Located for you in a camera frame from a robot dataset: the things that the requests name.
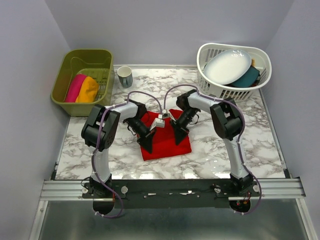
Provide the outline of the red t shirt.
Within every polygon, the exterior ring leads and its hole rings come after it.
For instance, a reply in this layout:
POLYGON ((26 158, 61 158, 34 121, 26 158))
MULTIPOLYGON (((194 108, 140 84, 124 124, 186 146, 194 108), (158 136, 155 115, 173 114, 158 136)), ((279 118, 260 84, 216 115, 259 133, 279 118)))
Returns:
POLYGON ((166 118, 164 128, 156 128, 152 139, 152 153, 147 152, 142 146, 140 147, 144 161, 181 156, 192 152, 188 136, 179 145, 176 145, 174 129, 170 121, 170 118, 166 118))

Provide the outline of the white plastic dish basket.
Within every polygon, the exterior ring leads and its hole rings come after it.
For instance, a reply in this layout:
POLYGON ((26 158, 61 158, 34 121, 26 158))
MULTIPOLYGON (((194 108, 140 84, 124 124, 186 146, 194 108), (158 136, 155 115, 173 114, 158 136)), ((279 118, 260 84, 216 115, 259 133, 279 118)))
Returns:
POLYGON ((272 64, 267 53, 259 48, 241 45, 206 43, 197 52, 197 80, 202 93, 217 98, 233 98, 236 102, 245 101, 254 91, 264 87, 272 75, 272 64), (257 85, 252 87, 237 88, 214 83, 204 75, 205 65, 214 57, 227 50, 243 50, 251 57, 252 66, 259 70, 260 79, 257 85))

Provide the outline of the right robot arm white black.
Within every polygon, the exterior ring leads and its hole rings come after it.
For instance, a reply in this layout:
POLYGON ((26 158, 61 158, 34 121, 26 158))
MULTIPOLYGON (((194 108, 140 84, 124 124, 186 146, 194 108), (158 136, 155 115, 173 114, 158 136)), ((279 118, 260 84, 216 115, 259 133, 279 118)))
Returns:
POLYGON ((241 196, 254 181, 253 174, 245 166, 242 134, 245 118, 232 98, 217 99, 190 90, 176 99, 182 110, 179 118, 171 119, 175 144, 178 146, 189 134, 187 126, 197 113, 204 111, 211 115, 215 133, 223 140, 230 162, 230 191, 241 196))

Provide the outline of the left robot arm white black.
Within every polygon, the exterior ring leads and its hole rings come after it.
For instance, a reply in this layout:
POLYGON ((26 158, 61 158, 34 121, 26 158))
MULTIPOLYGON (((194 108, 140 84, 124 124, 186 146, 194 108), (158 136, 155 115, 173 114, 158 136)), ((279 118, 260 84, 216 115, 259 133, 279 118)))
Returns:
POLYGON ((127 124, 128 128, 137 135, 138 144, 148 153, 152 153, 156 128, 148 127, 142 121, 146 113, 145 104, 134 100, 114 106, 96 104, 91 109, 82 128, 81 137, 88 147, 94 148, 89 182, 99 197, 107 197, 111 191, 109 148, 114 142, 120 122, 127 124))

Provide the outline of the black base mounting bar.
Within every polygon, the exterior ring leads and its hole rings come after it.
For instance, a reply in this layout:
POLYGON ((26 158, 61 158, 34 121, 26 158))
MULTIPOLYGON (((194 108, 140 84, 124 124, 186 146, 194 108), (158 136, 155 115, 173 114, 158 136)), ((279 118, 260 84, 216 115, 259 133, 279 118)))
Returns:
POLYGON ((114 179, 105 185, 89 180, 82 198, 104 215, 113 209, 232 208, 246 213, 260 195, 253 181, 238 187, 232 179, 114 179))

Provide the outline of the grey white mug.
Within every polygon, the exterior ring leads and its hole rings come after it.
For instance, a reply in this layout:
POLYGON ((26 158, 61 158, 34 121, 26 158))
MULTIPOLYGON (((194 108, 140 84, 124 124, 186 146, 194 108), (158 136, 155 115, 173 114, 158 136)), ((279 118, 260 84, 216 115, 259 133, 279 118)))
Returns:
POLYGON ((133 73, 129 66, 121 66, 117 69, 120 84, 124 88, 130 88, 133 84, 133 73))

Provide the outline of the orange rolled t shirt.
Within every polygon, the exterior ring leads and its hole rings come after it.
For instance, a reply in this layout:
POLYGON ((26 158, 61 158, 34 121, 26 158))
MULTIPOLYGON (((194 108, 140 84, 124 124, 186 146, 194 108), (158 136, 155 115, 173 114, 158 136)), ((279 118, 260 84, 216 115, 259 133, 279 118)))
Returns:
POLYGON ((75 100, 76 103, 92 103, 95 101, 99 91, 99 84, 90 76, 87 76, 80 88, 75 100))

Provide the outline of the white oval plate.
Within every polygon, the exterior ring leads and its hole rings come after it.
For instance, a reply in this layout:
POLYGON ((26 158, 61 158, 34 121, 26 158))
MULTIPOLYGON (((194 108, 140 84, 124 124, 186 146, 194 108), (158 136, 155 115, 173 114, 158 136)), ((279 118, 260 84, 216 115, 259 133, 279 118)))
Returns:
POLYGON ((239 49, 229 49, 212 58, 204 67, 203 74, 219 85, 228 85, 242 77, 252 64, 251 56, 239 49))

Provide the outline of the teal plate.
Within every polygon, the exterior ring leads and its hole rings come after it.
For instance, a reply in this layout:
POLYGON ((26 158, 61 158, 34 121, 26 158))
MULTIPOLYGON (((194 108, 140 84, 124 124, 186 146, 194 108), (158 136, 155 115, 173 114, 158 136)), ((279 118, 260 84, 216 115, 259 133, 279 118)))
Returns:
POLYGON ((260 71, 255 67, 250 66, 247 72, 231 85, 236 88, 248 88, 258 79, 259 76, 260 71))

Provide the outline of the pink rolled t shirt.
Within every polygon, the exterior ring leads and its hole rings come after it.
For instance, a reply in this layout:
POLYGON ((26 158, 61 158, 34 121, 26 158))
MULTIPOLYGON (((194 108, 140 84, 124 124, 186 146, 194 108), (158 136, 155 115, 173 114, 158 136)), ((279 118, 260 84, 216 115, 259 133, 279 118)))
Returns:
POLYGON ((77 74, 69 85, 68 92, 66 94, 65 103, 75 103, 81 90, 82 84, 87 76, 84 74, 77 74))

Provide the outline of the olive green plastic bin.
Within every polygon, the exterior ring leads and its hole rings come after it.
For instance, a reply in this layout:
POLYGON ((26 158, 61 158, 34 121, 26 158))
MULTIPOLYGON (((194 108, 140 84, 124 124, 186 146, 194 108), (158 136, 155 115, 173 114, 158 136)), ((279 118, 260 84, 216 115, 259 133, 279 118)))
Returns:
POLYGON ((57 74, 51 100, 71 117, 87 117, 95 104, 108 106, 115 81, 113 60, 112 53, 107 49, 81 48, 68 52, 57 74), (93 102, 65 102, 69 87, 77 74, 89 76, 99 84, 93 102))

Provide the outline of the dark brown dish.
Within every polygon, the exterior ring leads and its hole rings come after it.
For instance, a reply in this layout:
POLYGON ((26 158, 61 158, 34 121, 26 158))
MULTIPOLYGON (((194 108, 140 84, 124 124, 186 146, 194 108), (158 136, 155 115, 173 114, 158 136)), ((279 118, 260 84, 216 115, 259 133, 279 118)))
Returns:
POLYGON ((260 83, 260 80, 261 80, 261 78, 260 78, 260 77, 258 77, 250 87, 252 88, 252 87, 256 87, 256 86, 258 86, 258 85, 259 85, 259 83, 260 83))

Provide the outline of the aluminium frame rail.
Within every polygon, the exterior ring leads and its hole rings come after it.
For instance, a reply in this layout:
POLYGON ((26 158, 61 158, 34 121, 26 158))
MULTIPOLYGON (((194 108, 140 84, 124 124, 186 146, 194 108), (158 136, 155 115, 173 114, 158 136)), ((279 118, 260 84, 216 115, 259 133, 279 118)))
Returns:
MULTIPOLYGON (((301 199, 306 196, 299 178, 260 178, 262 198, 301 199)), ((79 180, 49 180, 45 181, 40 193, 41 201, 81 201, 81 182, 79 180)))

